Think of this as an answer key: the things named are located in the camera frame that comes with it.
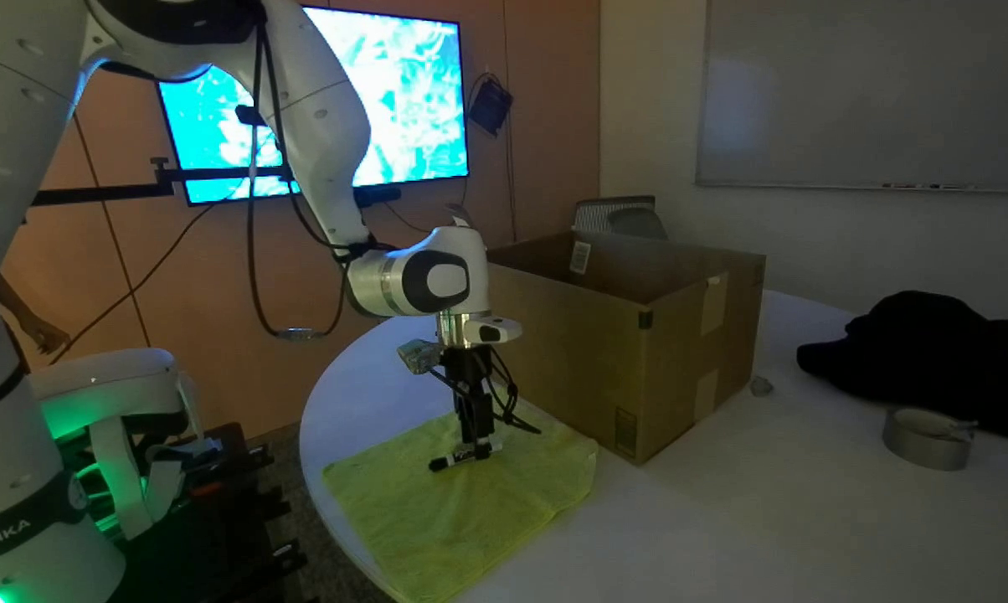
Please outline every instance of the wall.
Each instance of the wall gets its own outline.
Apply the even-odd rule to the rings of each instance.
[[[465,25],[470,74],[500,74],[514,120],[500,136],[473,130],[473,182],[425,184],[398,204],[377,204],[367,224],[391,243],[420,240],[454,214],[473,216],[489,243],[561,230],[570,204],[600,182],[600,3],[556,0],[354,0],[382,12],[448,17]],[[170,156],[153,87],[100,74],[78,110],[45,187],[145,184],[152,156]],[[216,206],[200,220],[181,197],[34,206],[3,274],[41,314],[80,332],[131,282],[142,282],[193,224],[153,279],[92,328],[66,359],[160,346],[198,383],[205,425],[242,422],[273,432],[300,422],[320,372],[377,326],[338,301],[338,268],[296,220],[291,206],[258,212],[263,297],[276,326],[325,328],[322,340],[268,338],[251,307],[245,206]],[[52,359],[23,346],[34,368]]]
[[[1008,197],[694,187],[703,21],[708,0],[604,0],[604,194],[650,192],[673,236],[765,251],[784,292],[872,307],[927,288],[1008,318]]]

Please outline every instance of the whiteboard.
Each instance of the whiteboard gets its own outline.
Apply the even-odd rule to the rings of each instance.
[[[708,0],[700,184],[1008,192],[1008,0]]]

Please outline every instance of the black cloth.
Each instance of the black cloth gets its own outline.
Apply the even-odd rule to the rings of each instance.
[[[920,404],[1008,435],[1008,322],[949,294],[898,292],[846,332],[802,346],[802,368],[861,399]]]

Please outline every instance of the cardboard box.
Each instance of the cardboard box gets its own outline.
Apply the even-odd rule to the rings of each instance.
[[[561,422],[648,462],[755,368],[765,256],[617,234],[489,254],[494,307],[524,322],[502,359]]]

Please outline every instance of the monitor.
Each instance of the monitor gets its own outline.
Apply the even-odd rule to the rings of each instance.
[[[463,30],[454,21],[305,6],[348,70],[373,125],[354,187],[402,187],[470,178]],[[194,81],[159,83],[181,170],[249,168],[251,126],[235,108],[251,94],[213,68]],[[277,168],[268,126],[258,130],[258,168]],[[255,197],[287,194],[277,174],[255,178]],[[245,202],[249,178],[184,182],[188,204]]]

